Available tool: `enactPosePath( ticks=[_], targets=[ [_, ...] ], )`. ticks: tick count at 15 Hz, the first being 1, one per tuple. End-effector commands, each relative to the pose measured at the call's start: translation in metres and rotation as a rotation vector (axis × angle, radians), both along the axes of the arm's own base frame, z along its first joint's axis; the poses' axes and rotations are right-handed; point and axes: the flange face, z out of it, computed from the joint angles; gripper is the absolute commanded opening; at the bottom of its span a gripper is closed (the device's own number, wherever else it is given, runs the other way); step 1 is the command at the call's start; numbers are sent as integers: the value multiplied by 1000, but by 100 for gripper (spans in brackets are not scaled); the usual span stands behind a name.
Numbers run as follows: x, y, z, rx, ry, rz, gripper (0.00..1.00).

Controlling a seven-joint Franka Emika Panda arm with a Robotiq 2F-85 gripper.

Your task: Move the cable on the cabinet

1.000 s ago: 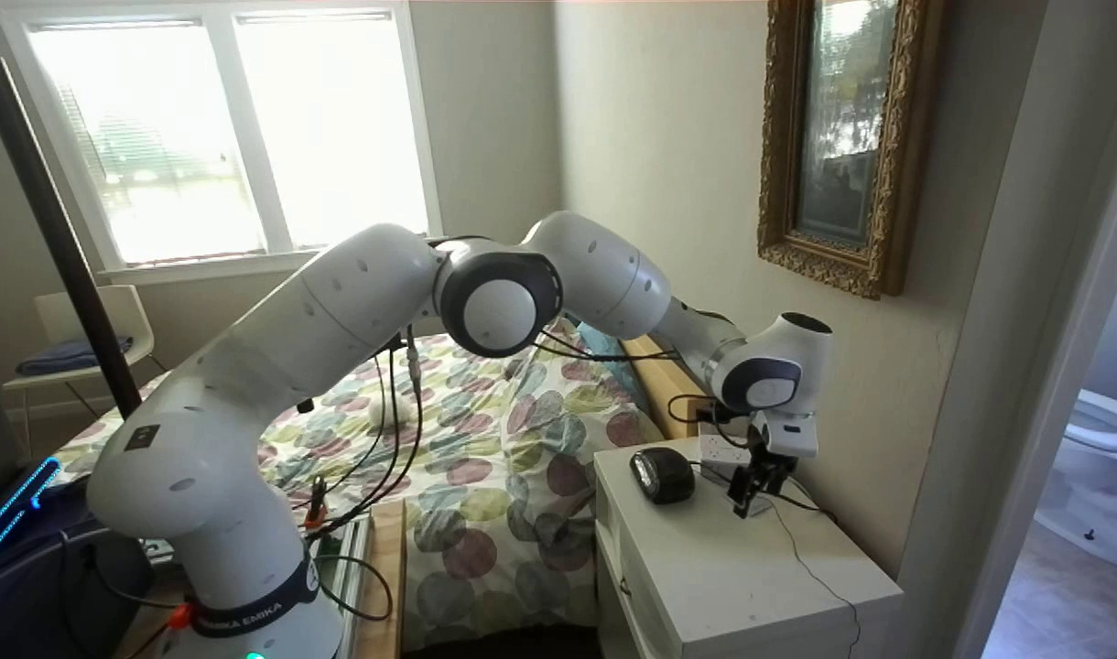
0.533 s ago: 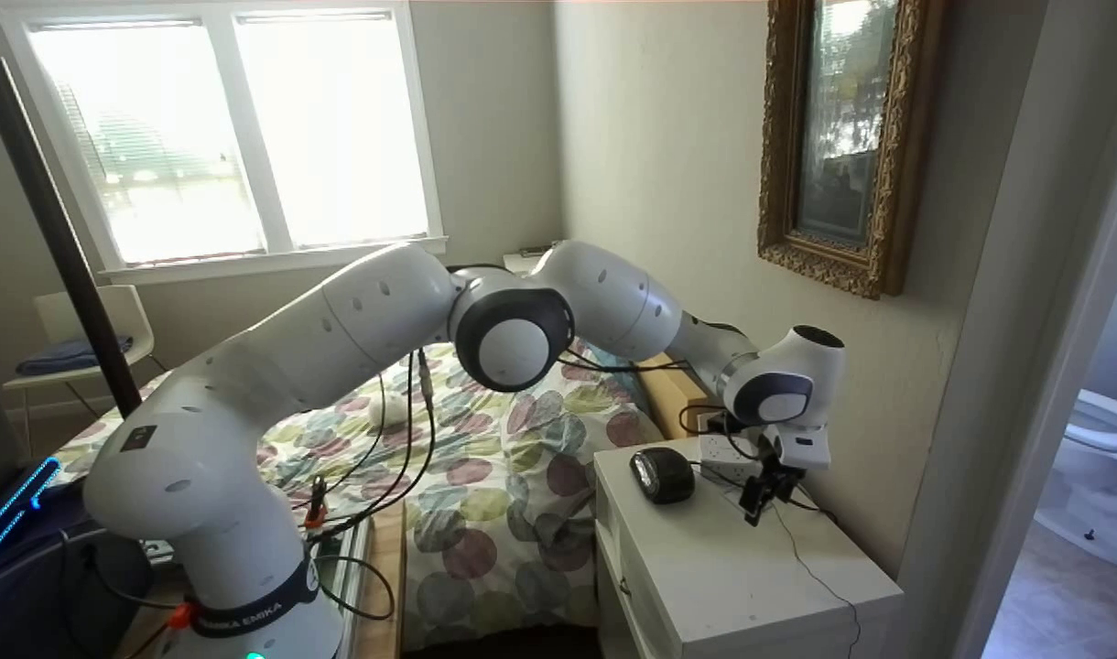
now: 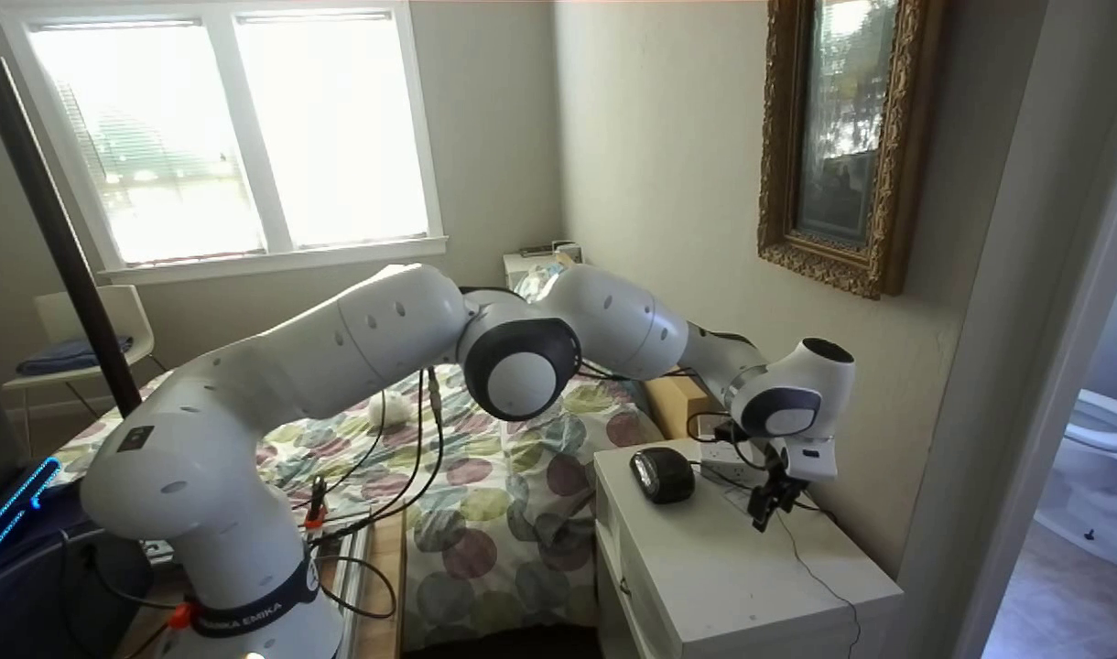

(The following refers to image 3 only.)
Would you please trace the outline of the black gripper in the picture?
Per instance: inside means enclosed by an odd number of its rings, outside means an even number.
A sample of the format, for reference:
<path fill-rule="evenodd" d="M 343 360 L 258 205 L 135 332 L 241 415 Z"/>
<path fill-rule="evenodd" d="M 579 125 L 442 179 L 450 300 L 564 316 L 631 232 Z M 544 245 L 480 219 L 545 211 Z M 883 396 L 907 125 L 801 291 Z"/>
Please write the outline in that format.
<path fill-rule="evenodd" d="M 805 482 L 789 473 L 789 459 L 782 449 L 767 449 L 767 478 L 749 498 L 751 524 L 767 529 L 772 511 L 791 507 L 801 489 Z"/>

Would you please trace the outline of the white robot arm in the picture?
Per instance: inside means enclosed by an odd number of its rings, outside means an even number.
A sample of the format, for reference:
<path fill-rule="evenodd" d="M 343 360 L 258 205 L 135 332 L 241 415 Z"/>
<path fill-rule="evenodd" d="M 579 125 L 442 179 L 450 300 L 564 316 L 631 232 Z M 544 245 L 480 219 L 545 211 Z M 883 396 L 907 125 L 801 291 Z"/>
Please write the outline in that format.
<path fill-rule="evenodd" d="M 535 300 L 393 262 L 183 361 L 91 459 L 85 511 L 122 539 L 165 543 L 189 579 L 188 622 L 159 659 L 343 659 L 343 611 L 319 586 L 294 506 L 258 476 L 258 443 L 436 361 L 454 361 L 503 421 L 548 409 L 586 361 L 634 379 L 686 371 L 743 435 L 783 445 L 767 507 L 840 473 L 834 421 L 857 376 L 852 355 L 826 338 L 771 361 L 751 341 L 711 332 L 586 262 Z"/>

